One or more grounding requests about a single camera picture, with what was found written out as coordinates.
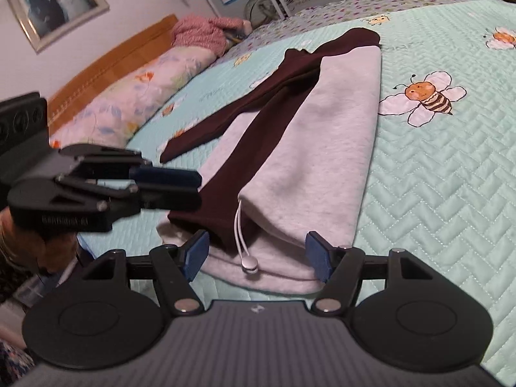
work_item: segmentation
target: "gold picture frame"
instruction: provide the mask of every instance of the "gold picture frame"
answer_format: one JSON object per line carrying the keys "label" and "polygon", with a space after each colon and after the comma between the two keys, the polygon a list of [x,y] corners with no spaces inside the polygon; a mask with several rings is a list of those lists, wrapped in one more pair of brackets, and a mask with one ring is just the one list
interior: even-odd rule
{"label": "gold picture frame", "polygon": [[109,10],[106,0],[7,0],[36,53]]}

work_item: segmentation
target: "striped bee body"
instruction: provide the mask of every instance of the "striped bee body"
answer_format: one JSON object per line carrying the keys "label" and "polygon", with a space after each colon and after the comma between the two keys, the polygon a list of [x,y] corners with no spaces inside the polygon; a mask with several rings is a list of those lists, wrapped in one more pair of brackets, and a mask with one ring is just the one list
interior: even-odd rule
{"label": "striped bee body", "polygon": [[421,100],[421,104],[432,112],[452,114],[452,102],[438,91],[435,91],[427,99]]}

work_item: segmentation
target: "dark brown fabric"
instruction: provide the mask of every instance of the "dark brown fabric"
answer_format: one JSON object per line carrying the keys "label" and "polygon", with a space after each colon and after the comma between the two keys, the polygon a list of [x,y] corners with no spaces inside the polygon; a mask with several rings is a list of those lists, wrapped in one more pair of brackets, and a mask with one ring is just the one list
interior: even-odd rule
{"label": "dark brown fabric", "polygon": [[[278,145],[293,116],[316,85],[321,59],[346,54],[362,46],[379,46],[379,41],[380,36],[376,32],[357,28],[326,42],[312,54],[288,49],[278,69],[256,89],[171,139],[160,158],[162,163],[220,137],[240,113],[260,111],[228,160],[201,189],[200,209],[195,213],[170,212],[170,221],[191,232],[208,230],[220,247],[236,253],[233,220],[238,207],[238,193]],[[252,238],[254,230],[254,224],[242,214],[242,231],[246,240]]]}

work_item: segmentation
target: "mint green quilt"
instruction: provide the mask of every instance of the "mint green quilt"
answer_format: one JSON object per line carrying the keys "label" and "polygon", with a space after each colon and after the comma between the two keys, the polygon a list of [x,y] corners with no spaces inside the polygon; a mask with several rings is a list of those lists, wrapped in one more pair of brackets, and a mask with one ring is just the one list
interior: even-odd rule
{"label": "mint green quilt", "polygon": [[[174,133],[249,92],[274,71],[287,48],[314,50],[354,27],[371,28],[381,36],[385,101],[380,108],[388,114],[379,116],[354,245],[368,254],[385,255],[394,247],[410,250],[483,304],[495,325],[483,364],[513,385],[515,5],[477,0],[414,8],[386,13],[381,21],[352,20],[275,42],[195,77],[129,147],[157,160]],[[215,144],[168,166],[198,168]],[[154,228],[162,214],[143,213],[118,223],[108,236],[86,239],[96,254],[115,247],[129,255],[145,254],[159,244]],[[193,287],[205,304],[213,298],[279,298],[202,273]],[[381,284],[364,284],[363,296],[378,288]]]}

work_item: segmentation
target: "wooden headboard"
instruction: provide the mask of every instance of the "wooden headboard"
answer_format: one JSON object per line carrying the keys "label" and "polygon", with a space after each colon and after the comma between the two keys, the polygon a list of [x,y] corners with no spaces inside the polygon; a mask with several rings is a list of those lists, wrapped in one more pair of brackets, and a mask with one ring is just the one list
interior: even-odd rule
{"label": "wooden headboard", "polygon": [[170,15],[134,35],[77,74],[48,101],[50,135],[70,121],[111,84],[171,47],[170,30],[177,17]]}

